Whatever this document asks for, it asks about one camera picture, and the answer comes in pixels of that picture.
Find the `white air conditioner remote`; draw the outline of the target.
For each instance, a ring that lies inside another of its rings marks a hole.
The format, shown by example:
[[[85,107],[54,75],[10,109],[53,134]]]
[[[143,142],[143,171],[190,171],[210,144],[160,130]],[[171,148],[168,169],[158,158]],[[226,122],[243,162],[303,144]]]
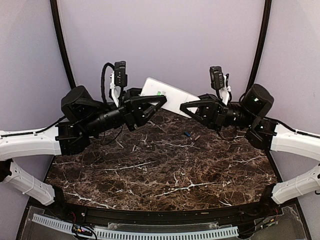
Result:
[[[198,96],[151,77],[146,79],[140,95],[165,96],[167,102],[162,106],[162,108],[186,118],[191,117],[180,110],[181,104],[200,100]]]

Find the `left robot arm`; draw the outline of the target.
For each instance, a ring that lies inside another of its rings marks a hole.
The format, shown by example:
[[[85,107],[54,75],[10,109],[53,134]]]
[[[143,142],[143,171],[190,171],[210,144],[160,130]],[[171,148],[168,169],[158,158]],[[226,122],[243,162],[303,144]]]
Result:
[[[28,195],[60,218],[67,218],[70,206],[63,191],[46,184],[23,170],[18,157],[52,155],[72,156],[85,150],[90,138],[126,125],[129,131],[144,126],[167,102],[164,95],[140,96],[139,88],[131,88],[119,105],[94,100],[81,85],[61,100],[63,117],[42,129],[0,132],[0,181]]]

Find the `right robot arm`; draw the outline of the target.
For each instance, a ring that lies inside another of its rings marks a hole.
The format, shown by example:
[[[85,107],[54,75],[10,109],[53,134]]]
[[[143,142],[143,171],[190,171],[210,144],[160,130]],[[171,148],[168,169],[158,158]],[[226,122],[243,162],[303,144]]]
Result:
[[[244,137],[257,149],[291,153],[314,160],[320,159],[320,136],[289,127],[267,113],[274,98],[260,84],[254,84],[239,102],[223,103],[212,94],[204,94],[197,101],[181,104],[180,110],[217,133],[223,127],[245,128]],[[297,177],[265,188],[255,213],[266,217],[288,200],[320,190],[320,166]]]

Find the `right black frame post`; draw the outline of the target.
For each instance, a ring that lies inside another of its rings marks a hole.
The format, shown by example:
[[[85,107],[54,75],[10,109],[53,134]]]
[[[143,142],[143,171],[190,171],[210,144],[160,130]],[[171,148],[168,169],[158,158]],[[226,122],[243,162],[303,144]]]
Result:
[[[258,69],[262,59],[262,54],[263,54],[264,45],[266,41],[271,9],[272,9],[272,0],[265,0],[256,51],[255,51],[249,79],[247,82],[246,91],[248,91],[252,87],[257,77],[257,73],[258,73]]]

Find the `black frame post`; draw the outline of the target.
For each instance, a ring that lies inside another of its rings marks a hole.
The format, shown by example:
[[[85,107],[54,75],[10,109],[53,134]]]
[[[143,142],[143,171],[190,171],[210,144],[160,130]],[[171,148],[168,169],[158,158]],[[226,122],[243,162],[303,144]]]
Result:
[[[258,73],[258,69],[262,59],[262,54],[263,54],[264,45],[266,41],[271,9],[272,9],[272,0],[265,0],[256,51],[255,51],[249,79],[247,82],[246,91],[248,91],[252,87],[257,77],[257,73]]]
[[[52,15],[54,30],[56,34],[57,43],[58,43],[58,48],[59,48],[60,56],[62,59],[63,67],[65,70],[65,74],[67,77],[68,85],[71,89],[74,89],[76,87],[76,82],[75,82],[73,71],[71,68],[69,56],[67,53],[67,48],[65,44],[62,23],[61,23],[61,18],[59,13],[58,1],[50,0],[49,2],[50,2],[51,15]]]

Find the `black front rail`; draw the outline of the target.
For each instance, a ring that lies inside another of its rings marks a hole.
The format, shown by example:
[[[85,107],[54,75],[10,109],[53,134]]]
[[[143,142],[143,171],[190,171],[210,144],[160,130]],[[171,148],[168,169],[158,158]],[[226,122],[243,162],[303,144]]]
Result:
[[[107,224],[179,225],[217,222],[222,225],[252,225],[265,216],[275,216],[276,210],[259,202],[238,206],[187,211],[133,211],[65,203],[64,208],[48,207],[30,198],[27,207],[36,207],[50,216],[76,223],[107,226]]]

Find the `left black frame post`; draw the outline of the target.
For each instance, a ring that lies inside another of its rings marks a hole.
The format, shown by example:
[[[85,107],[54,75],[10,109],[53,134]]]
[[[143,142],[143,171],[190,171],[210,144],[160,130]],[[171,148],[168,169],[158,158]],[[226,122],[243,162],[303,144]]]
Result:
[[[67,53],[67,48],[65,44],[62,23],[61,23],[61,18],[59,13],[58,1],[50,0],[49,2],[50,2],[51,15],[52,15],[54,30],[56,34],[57,43],[58,43],[58,48],[59,48],[60,56],[62,59],[63,67],[65,70],[65,74],[67,77],[68,85],[71,89],[74,89],[76,87],[76,82],[75,82],[73,71],[71,68],[69,56]]]

